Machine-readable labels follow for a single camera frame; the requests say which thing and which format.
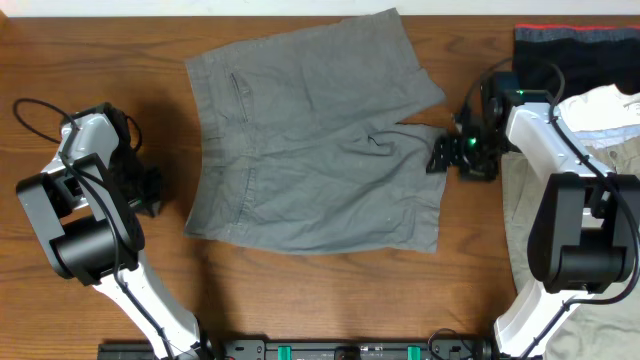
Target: white cloth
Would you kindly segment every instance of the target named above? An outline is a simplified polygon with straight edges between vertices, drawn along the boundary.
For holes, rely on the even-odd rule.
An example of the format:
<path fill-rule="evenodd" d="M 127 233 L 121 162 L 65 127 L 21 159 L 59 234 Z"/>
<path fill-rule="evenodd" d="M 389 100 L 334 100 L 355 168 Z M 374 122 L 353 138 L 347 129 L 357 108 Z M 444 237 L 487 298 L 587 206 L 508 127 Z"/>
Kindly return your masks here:
<path fill-rule="evenodd" d="M 640 135 L 640 94 L 600 86 L 558 105 L 562 118 L 585 146 L 601 149 Z"/>

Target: black cloth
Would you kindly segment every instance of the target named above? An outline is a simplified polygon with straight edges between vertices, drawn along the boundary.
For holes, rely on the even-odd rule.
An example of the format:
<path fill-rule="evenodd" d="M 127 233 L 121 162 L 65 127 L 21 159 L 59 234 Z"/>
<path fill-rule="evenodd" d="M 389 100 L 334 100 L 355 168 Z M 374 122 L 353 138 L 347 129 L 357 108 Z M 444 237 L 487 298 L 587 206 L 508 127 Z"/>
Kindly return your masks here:
<path fill-rule="evenodd" d="M 557 64 L 566 79 L 562 99 L 615 84 L 625 94 L 640 92 L 640 28 L 518 26 L 514 55 Z M 555 72 L 534 61 L 513 65 L 523 89 L 558 90 Z"/>

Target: shorts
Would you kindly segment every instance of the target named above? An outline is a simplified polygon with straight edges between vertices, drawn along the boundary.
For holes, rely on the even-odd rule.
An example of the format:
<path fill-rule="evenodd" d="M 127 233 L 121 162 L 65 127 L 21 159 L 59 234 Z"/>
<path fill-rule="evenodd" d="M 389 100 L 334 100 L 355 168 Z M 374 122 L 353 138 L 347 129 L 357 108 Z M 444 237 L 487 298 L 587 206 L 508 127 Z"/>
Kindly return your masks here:
<path fill-rule="evenodd" d="M 444 100 L 395 10 L 187 61 L 202 173 L 185 235 L 294 254 L 434 252 L 443 129 L 398 122 Z"/>

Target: wooden table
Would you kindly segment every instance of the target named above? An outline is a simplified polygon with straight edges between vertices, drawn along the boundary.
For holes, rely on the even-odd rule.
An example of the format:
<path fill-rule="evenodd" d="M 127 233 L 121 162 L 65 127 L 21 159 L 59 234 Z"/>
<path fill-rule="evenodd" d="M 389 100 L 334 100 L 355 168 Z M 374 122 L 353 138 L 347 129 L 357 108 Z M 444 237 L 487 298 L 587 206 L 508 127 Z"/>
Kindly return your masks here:
<path fill-rule="evenodd" d="M 49 266 L 15 184 L 55 146 L 13 119 L 18 97 L 69 112 L 110 101 L 144 132 L 141 157 L 160 166 L 168 202 L 141 218 L 146 252 L 175 297 L 221 337 L 419 338 L 440 327 L 487 333 L 515 296 L 500 180 L 461 183 L 452 171 L 436 254 L 381 250 L 286 256 L 187 239 L 200 175 L 200 133 L 184 60 L 234 41 L 336 18 L 10 19 L 0 28 L 0 345 L 3 359 L 92 359 L 105 341 L 142 340 L 109 299 Z M 511 54 L 513 26 L 626 25 L 635 17 L 407 17 L 404 24 L 446 104 L 410 119 L 450 126 L 474 78 Z M 59 118 L 24 107 L 55 135 Z"/>

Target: black fabric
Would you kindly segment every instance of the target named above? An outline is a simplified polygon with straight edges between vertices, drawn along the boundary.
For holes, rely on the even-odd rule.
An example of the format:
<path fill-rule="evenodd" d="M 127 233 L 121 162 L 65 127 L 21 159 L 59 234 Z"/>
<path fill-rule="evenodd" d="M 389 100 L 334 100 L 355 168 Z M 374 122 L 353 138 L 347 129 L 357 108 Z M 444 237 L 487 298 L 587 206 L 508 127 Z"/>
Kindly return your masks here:
<path fill-rule="evenodd" d="M 625 94 L 640 92 L 640 39 L 583 42 L 571 38 L 553 41 L 515 41 L 514 55 L 533 56 L 557 64 L 567 84 L 562 99 L 598 86 L 616 84 Z M 523 89 L 558 90 L 553 70 L 530 61 L 513 65 Z"/>

